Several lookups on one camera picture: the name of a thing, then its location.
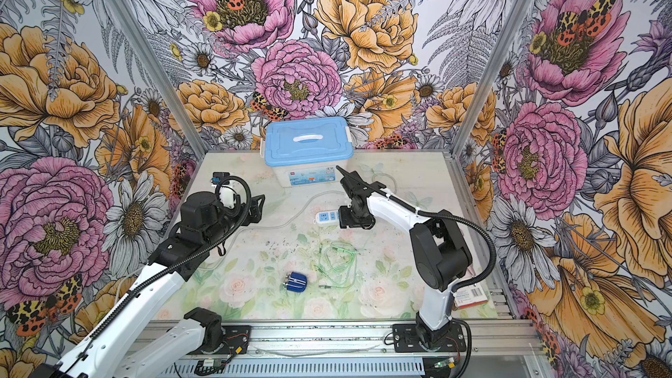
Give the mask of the blue electric shaver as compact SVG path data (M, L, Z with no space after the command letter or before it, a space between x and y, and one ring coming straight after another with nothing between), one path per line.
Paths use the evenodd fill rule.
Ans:
M306 275L298 272L290 272L283 283L283 287L288 292L303 293L306 291L308 278Z

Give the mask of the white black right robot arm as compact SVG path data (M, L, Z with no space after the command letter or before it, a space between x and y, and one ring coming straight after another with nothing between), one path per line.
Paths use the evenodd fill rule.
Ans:
M350 199L339 208L342 229L372 229L381 220L409 235L416 271L425 282L416 335L424 349L438 349L451 329L458 283L473 263L458 222L446 210L429 213L411 206L382 183L366 182L356 171L340 166L337 170Z

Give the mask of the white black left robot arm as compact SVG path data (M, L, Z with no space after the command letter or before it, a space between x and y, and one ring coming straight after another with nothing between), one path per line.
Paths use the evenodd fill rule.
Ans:
M237 229L260 222L264 195L224 205L215 192L196 192L180 208L180 221L150 256L138 279L74 349L34 377L157 377L185 355L212 354L228 343L220 315L194 308L168 332L131 353L154 316Z

